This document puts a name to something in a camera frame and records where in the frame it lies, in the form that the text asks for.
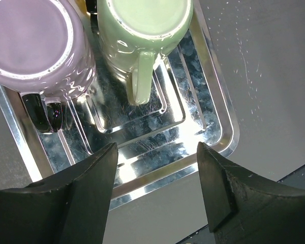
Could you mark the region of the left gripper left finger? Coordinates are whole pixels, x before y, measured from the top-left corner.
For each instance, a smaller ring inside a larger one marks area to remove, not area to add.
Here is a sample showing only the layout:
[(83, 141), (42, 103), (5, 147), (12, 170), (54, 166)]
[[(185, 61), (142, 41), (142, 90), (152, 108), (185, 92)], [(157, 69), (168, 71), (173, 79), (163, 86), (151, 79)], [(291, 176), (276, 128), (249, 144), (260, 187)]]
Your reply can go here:
[(102, 243), (116, 143), (24, 188), (0, 190), (0, 243)]

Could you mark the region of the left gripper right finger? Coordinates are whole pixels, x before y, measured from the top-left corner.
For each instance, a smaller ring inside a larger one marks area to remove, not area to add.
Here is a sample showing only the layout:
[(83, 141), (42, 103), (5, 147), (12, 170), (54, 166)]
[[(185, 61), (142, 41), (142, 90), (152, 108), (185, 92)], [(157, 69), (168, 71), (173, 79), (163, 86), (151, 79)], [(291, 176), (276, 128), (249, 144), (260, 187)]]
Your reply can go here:
[(305, 243), (305, 190), (262, 177), (203, 142), (197, 163), (216, 243)]

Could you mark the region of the lilac purple mug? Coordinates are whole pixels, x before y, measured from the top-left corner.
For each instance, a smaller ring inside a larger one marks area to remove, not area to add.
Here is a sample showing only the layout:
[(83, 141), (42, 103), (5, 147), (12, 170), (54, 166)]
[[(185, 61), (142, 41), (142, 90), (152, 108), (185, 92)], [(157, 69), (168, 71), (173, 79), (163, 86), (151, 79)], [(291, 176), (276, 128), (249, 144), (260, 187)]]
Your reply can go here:
[(0, 1), (0, 84), (21, 95), (39, 132), (61, 129), (62, 104), (86, 92), (96, 74), (69, 1)]

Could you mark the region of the light green mug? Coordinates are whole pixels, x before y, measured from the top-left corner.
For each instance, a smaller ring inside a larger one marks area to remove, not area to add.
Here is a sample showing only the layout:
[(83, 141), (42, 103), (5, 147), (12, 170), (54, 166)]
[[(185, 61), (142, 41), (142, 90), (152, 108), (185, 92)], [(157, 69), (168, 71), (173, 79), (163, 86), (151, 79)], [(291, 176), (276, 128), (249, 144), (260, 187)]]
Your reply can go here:
[(136, 105), (150, 99), (153, 71), (189, 29), (193, 2), (98, 1), (100, 46), (114, 74), (128, 76)]

